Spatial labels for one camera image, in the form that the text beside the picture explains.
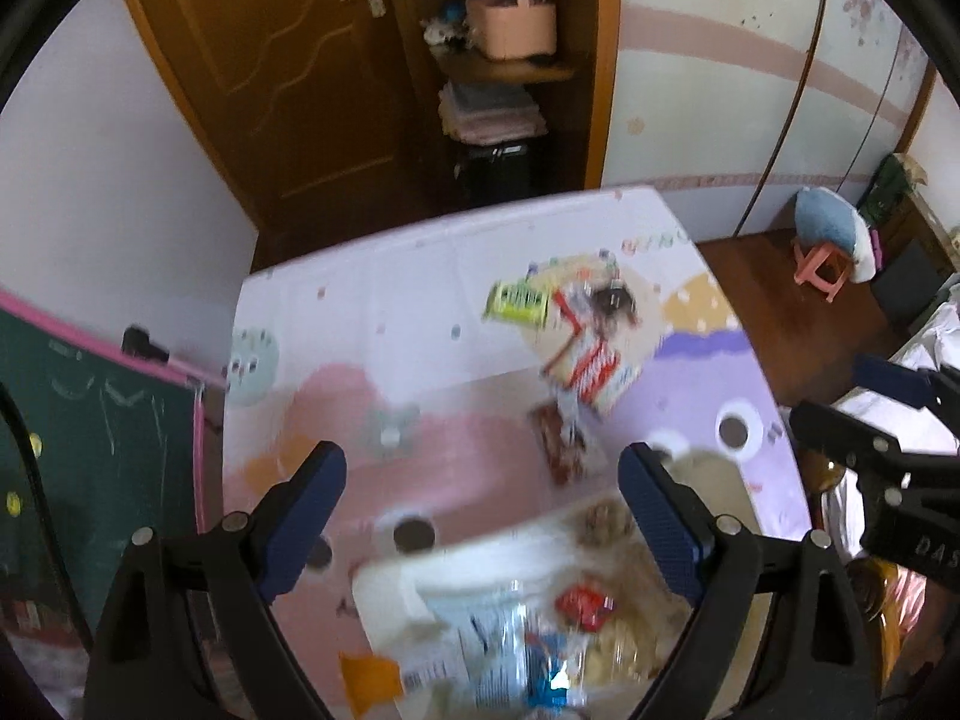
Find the yellow dot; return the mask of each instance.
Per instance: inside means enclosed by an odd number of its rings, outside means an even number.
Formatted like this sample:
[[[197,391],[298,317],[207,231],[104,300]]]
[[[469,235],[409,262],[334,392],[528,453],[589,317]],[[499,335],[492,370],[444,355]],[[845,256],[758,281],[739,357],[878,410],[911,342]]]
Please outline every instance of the yellow dot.
[[[11,490],[7,493],[7,514],[11,517],[20,517],[21,509],[23,504],[20,502],[20,496]]]

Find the wooden floor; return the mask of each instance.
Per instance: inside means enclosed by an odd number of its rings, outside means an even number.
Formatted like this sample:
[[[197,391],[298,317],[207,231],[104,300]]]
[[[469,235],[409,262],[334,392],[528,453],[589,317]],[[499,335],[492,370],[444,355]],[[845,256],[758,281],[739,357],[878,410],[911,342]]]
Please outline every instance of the wooden floor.
[[[905,341],[867,284],[846,284],[833,303],[793,282],[792,231],[700,245],[750,337],[776,402],[830,402],[850,388],[858,352],[889,357]]]

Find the pink stool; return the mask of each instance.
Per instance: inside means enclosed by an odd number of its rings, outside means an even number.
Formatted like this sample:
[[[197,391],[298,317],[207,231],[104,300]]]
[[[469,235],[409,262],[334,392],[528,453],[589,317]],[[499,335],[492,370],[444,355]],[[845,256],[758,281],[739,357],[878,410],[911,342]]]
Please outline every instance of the pink stool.
[[[808,283],[827,295],[827,303],[833,303],[836,294],[853,272],[853,261],[833,244],[815,245],[806,255],[800,250],[800,241],[793,240],[793,257],[797,261],[797,272],[793,280],[797,284]],[[817,269],[824,263],[833,269],[836,281],[829,282],[817,275]]]

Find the wooden door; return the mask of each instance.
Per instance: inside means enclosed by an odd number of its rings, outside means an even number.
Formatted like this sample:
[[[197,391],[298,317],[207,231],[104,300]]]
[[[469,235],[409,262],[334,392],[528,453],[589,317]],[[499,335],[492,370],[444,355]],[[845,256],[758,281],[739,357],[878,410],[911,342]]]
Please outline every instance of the wooden door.
[[[431,215],[391,0],[127,1],[261,265]]]

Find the wooden shelf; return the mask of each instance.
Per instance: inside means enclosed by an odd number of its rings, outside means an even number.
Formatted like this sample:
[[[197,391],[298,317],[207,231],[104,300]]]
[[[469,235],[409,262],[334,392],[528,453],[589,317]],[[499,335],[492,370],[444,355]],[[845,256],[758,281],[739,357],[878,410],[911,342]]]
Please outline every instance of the wooden shelf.
[[[451,81],[458,83],[551,83],[568,81],[575,73],[573,67],[560,62],[546,67],[535,65],[526,59],[496,62],[475,49],[468,52],[448,52],[431,47],[430,53],[437,60],[440,71]]]

